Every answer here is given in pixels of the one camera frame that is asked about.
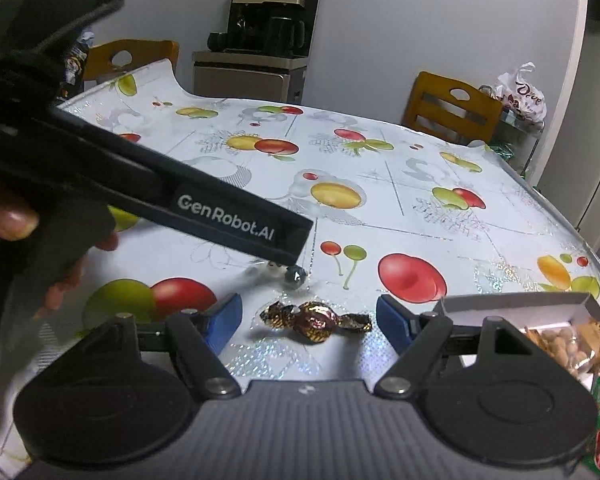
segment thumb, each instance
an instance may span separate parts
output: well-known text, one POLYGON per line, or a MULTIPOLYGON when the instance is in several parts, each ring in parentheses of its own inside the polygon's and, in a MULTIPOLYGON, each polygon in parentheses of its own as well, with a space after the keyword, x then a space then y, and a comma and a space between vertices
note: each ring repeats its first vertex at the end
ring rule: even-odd
POLYGON ((0 238, 20 240, 31 234, 39 217, 24 199, 0 181, 0 238))

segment fruit print tablecloth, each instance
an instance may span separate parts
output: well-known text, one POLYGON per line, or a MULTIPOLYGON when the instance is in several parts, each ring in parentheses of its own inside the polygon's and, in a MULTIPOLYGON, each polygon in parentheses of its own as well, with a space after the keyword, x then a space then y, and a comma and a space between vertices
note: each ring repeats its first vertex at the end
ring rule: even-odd
MULTIPOLYGON (((375 326, 317 345, 272 330, 259 313, 276 300, 318 298, 340 314, 372 317, 387 292, 416 312, 445 294, 543 289, 589 291, 600 303, 597 258, 484 145, 315 108, 196 97, 167 60, 65 109, 314 219, 299 259, 309 279, 285 292, 266 262, 114 210, 119 248, 91 250, 82 285, 42 326, 45 350, 11 392, 116 311, 161 319, 232 292, 242 296, 244 317, 221 359, 243 387, 254 378, 363 378, 372 386, 396 358, 375 326)), ((22 453, 6 416, 0 466, 13 472, 22 453)))

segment wooden chair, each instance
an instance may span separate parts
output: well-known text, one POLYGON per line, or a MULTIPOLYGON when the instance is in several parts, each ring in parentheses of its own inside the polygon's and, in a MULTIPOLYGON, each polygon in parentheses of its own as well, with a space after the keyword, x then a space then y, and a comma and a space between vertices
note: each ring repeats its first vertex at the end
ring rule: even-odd
POLYGON ((467 83, 429 72, 420 72, 411 89, 409 103, 401 124, 449 142, 459 142, 461 139, 458 139, 458 136, 468 140, 489 142, 501 111, 500 101, 483 94, 467 83), (455 89, 464 90, 468 99, 454 97, 451 92, 455 89), (464 117, 450 112, 440 101, 462 108, 465 111, 464 117), (436 131, 419 124, 418 117, 438 124, 446 131, 436 131))
POLYGON ((89 51, 87 66, 84 68, 85 81, 100 80, 108 76, 130 72, 154 61, 168 58, 176 70, 180 47, 175 41, 117 40, 93 47, 89 51), (123 66, 112 63, 119 52, 131 54, 131 62, 123 66))

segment gray ribbed surface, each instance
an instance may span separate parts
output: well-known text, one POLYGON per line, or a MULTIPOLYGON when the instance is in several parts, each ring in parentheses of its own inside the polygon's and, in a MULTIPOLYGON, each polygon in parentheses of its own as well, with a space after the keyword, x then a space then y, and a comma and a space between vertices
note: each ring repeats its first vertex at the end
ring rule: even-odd
MULTIPOLYGON (((37 463, 20 480, 522 480, 560 470, 484 466, 440 444, 410 404, 364 383, 253 381, 238 399, 207 402, 171 447, 112 471, 64 472, 37 463)), ((579 468, 571 479, 595 478, 579 468)))

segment cherry stem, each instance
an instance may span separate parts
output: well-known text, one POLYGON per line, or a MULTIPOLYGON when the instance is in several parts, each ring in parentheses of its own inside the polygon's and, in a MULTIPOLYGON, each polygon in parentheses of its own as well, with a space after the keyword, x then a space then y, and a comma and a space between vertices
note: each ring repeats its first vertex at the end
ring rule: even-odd
POLYGON ((342 267, 340 266, 340 260, 338 259, 338 255, 332 254, 331 256, 333 256, 333 259, 336 260, 336 263, 338 264, 338 276, 344 276, 344 274, 342 273, 342 267))
POLYGON ((349 275, 347 276, 347 279, 346 279, 346 280, 344 280, 344 285, 342 286, 342 288, 343 288, 344 290, 349 290, 349 280, 350 280, 350 278, 351 278, 351 277, 352 277, 352 275, 353 275, 353 271, 354 271, 354 270, 356 270, 356 265, 357 265, 357 264, 358 264, 358 261, 357 261, 357 260, 354 260, 354 261, 353 261, 353 267, 351 267, 351 272, 350 272, 350 273, 349 273, 349 275))

